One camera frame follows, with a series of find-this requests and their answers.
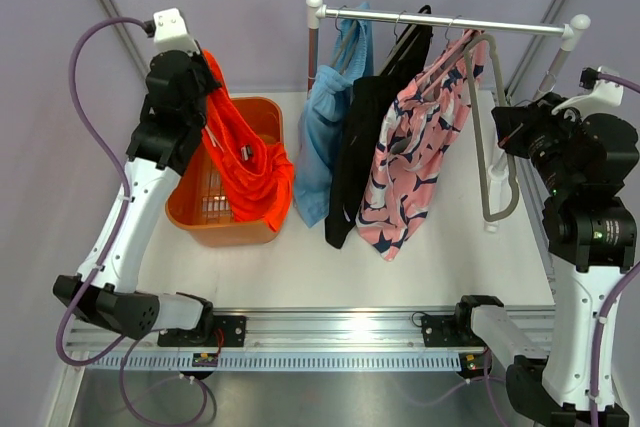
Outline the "black shorts hanger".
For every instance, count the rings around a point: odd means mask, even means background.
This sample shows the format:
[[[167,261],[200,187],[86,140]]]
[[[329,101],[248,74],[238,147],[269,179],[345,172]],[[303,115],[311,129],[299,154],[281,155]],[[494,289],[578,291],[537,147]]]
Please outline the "black shorts hanger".
[[[378,76],[388,75],[394,70],[397,62],[402,58],[406,53],[406,50],[415,40],[417,36],[416,30],[419,28],[420,26],[417,24],[408,24],[403,32],[396,37],[393,47],[377,72]]]

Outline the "orange shorts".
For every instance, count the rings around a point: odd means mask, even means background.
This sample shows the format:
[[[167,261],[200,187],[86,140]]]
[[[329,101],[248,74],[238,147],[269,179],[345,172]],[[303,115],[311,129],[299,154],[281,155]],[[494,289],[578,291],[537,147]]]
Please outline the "orange shorts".
[[[206,63],[219,83],[207,97],[205,149],[220,174],[234,219],[261,221],[280,230],[293,197],[294,165],[284,145],[266,143],[233,104],[217,60],[207,50]]]

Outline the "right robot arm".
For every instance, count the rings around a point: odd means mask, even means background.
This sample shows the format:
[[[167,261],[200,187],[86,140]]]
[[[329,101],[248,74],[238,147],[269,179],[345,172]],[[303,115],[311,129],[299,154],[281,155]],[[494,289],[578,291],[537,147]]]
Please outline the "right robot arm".
[[[548,198],[543,227],[556,277],[552,346],[537,348],[495,297],[467,295],[454,335],[480,341],[505,367],[512,408],[541,426],[626,426],[617,403],[612,350],[617,302],[638,274],[638,230],[619,193],[637,165],[638,135],[609,113],[583,114],[574,99],[548,93],[525,107],[497,107],[500,147],[529,160]]]

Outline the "black shorts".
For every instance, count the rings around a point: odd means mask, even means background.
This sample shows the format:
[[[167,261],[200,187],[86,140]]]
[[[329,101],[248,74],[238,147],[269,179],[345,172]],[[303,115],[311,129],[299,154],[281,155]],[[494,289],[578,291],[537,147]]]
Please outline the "black shorts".
[[[376,73],[354,82],[330,188],[329,211],[324,219],[325,240],[336,249],[343,247],[355,227],[387,110],[425,65],[433,28],[419,26],[415,40],[390,74],[378,76]]]

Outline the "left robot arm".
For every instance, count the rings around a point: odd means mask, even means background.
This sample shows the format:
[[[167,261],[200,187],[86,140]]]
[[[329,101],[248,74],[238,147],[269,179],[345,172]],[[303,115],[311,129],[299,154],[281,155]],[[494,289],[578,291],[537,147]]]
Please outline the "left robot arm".
[[[200,346],[215,332],[210,303],[187,294],[144,293],[138,280],[158,217],[201,145],[207,99],[219,83],[203,53],[170,50],[151,60],[146,85],[105,225],[76,274],[56,279],[53,294],[67,308],[65,321],[77,318],[135,340],[180,330]]]

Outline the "pink patterned shorts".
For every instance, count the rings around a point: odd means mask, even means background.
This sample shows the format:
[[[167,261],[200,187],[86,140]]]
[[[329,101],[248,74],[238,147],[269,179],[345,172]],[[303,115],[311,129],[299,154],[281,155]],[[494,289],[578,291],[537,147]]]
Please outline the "pink patterned shorts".
[[[424,67],[387,110],[356,217],[358,234],[386,261],[428,216],[444,156],[471,112],[468,83],[479,85],[485,53],[484,43],[472,50],[468,73],[462,52],[426,97],[417,84]]]

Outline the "grey hanger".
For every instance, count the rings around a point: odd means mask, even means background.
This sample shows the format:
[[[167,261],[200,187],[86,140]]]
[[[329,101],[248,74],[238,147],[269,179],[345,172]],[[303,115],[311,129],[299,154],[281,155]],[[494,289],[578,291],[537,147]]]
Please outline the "grey hanger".
[[[472,50],[482,43],[485,43],[487,46],[495,81],[494,105],[506,106],[507,101],[504,92],[500,59],[497,52],[496,41],[490,34],[475,34],[463,50],[463,58],[467,72],[470,73],[473,67]],[[491,137],[493,142],[491,145],[491,163],[486,165],[481,109],[474,80],[469,81],[468,92],[473,119],[482,217],[485,230],[490,233],[495,233],[498,230],[499,222],[513,214],[519,204],[520,188],[517,179],[516,162],[512,155],[506,154],[498,146],[497,129],[493,127]]]

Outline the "pink hanger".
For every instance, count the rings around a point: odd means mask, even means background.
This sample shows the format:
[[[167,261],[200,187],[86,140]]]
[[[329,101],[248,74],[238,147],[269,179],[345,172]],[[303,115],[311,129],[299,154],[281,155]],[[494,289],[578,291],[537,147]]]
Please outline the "pink hanger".
[[[422,89],[421,96],[426,97],[438,85],[441,78],[451,66],[454,66],[462,55],[464,48],[478,33],[476,29],[465,29],[461,37],[455,41],[448,41],[441,55],[427,67],[421,79],[417,82]]]

